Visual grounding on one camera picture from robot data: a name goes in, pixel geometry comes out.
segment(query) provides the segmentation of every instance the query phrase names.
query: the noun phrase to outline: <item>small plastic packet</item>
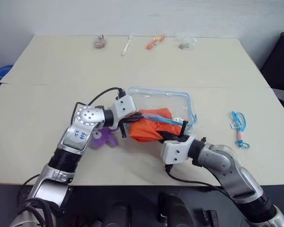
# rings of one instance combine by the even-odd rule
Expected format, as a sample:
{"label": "small plastic packet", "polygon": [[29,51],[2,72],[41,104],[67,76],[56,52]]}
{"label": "small plastic packet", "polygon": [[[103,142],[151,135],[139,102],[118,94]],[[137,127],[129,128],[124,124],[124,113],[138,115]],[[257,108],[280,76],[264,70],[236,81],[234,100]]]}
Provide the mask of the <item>small plastic packet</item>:
{"label": "small plastic packet", "polygon": [[145,114],[145,118],[153,121],[166,122],[181,126],[188,121],[185,133],[189,134],[197,121],[192,107],[192,100],[188,93],[163,91],[144,87],[131,87],[128,94],[133,97],[137,111],[141,109],[168,108],[173,119],[166,119],[155,114]]}
{"label": "small plastic packet", "polygon": [[93,42],[93,46],[97,49],[101,49],[105,46],[106,40],[103,35],[98,35],[95,41]]}
{"label": "small plastic packet", "polygon": [[178,48],[182,50],[192,50],[196,45],[197,39],[190,36],[179,36],[176,38]]}

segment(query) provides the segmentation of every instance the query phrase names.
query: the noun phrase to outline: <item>purple toy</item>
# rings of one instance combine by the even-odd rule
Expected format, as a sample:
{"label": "purple toy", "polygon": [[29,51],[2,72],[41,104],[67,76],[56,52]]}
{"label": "purple toy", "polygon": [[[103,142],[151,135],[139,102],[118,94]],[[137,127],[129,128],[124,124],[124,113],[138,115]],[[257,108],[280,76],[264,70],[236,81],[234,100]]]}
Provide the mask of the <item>purple toy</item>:
{"label": "purple toy", "polygon": [[115,147],[118,145],[117,140],[112,135],[113,130],[110,130],[109,128],[102,128],[99,129],[95,134],[94,137],[91,140],[91,145],[95,148],[99,148],[103,146],[104,144],[108,144],[110,147]]}

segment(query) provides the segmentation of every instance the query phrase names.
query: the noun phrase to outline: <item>white tag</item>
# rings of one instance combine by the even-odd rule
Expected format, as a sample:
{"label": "white tag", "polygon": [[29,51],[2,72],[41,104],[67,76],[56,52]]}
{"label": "white tag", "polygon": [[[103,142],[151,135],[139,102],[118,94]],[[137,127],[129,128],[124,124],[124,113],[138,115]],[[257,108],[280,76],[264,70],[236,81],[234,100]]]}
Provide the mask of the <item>white tag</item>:
{"label": "white tag", "polygon": [[238,129],[241,127],[240,122],[230,122],[232,129]]}

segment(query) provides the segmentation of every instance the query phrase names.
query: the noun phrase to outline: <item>orange cloth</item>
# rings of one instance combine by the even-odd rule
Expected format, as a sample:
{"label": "orange cloth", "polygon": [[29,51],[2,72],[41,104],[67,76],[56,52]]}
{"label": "orange cloth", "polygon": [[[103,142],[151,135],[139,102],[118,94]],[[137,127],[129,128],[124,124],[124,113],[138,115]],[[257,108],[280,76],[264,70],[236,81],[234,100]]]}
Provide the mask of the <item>orange cloth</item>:
{"label": "orange cloth", "polygon": [[[156,114],[168,119],[172,119],[172,115],[168,108],[155,110],[140,110],[142,114]],[[156,122],[148,119],[140,119],[130,124],[130,137],[138,142],[151,142],[163,139],[156,131],[168,131],[179,135],[181,127],[178,125],[168,124],[165,122]]]}

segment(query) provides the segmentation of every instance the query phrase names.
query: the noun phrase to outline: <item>black cable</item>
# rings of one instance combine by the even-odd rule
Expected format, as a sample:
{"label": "black cable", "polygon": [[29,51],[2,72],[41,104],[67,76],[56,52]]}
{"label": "black cable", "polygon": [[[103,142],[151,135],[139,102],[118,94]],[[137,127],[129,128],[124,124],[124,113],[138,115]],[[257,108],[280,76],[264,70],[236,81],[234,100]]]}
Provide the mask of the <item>black cable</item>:
{"label": "black cable", "polygon": [[39,206],[41,206],[41,209],[43,211],[43,215],[44,215],[44,218],[45,218],[45,226],[46,227],[53,227],[53,217],[52,217],[51,209],[50,209],[48,203],[45,200],[34,197],[34,198],[24,200],[22,205],[25,206],[27,203],[29,205],[31,203],[37,203]]}
{"label": "black cable", "polygon": [[106,92],[112,91],[112,90],[118,90],[119,91],[119,97],[123,97],[125,95],[125,92],[123,91],[122,88],[120,87],[111,87],[109,89],[106,89],[105,91],[102,91],[99,95],[97,95],[96,97],[93,98],[93,100],[91,100],[88,104],[82,103],[82,102],[76,102],[76,105],[72,111],[71,114],[71,125],[72,125],[72,120],[75,116],[76,110],[77,110],[77,106],[78,104],[80,105],[92,105],[100,96],[104,95]]}
{"label": "black cable", "polygon": [[21,187],[19,188],[18,192],[17,192],[17,207],[20,205],[21,202],[21,194],[22,194],[22,190],[24,189],[24,187],[26,186],[26,184],[28,182],[30,182],[31,180],[33,180],[34,178],[38,177],[40,174],[37,174],[35,176],[32,176],[31,178],[29,178],[27,181],[25,181]]}
{"label": "black cable", "polygon": [[214,189],[214,190],[217,190],[219,192],[221,192],[223,195],[225,195],[227,198],[229,198],[230,200],[232,200],[232,198],[226,194],[223,190],[221,190],[220,188],[216,187],[216,186],[213,186],[212,184],[209,184],[209,183],[205,183],[205,182],[202,182],[202,181],[188,181],[188,180],[183,180],[183,179],[180,179],[180,178],[177,178],[175,176],[173,176],[172,174],[170,174],[170,171],[171,168],[168,170],[168,169],[165,169],[165,172],[167,173],[168,176],[170,176],[172,179],[176,180],[176,181],[180,181],[180,182],[184,182],[184,183],[197,183],[197,184],[203,184],[203,185],[206,185],[208,187],[210,187],[211,189]]}
{"label": "black cable", "polygon": [[39,224],[40,224],[41,226],[45,226],[45,220],[44,220],[44,218],[43,218],[42,215],[41,215],[33,206],[31,206],[31,205],[26,205],[26,206],[24,206],[22,209],[19,209],[19,210],[18,210],[18,214],[20,214],[20,213],[22,213],[22,212],[24,212],[24,211],[26,211],[26,210],[30,211],[30,212],[35,216],[35,218],[37,219],[37,221],[39,222]]}
{"label": "black cable", "polygon": [[80,104],[80,105],[86,105],[85,103],[82,103],[82,102],[76,102],[75,107],[74,107],[74,109],[73,109],[73,111],[72,111],[72,114],[71,114],[71,125],[72,125],[72,120],[73,120],[74,115],[75,115],[75,113],[76,113],[76,109],[77,109],[78,104]]}
{"label": "black cable", "polygon": [[99,95],[97,95],[96,97],[94,97],[93,100],[90,101],[90,103],[88,103],[88,105],[92,105],[93,102],[95,102],[100,96],[104,95],[106,92],[112,91],[112,90],[118,90],[119,91],[119,95],[121,95],[120,93],[123,92],[122,88],[119,87],[111,87],[109,89],[106,89],[105,91],[102,91]]}

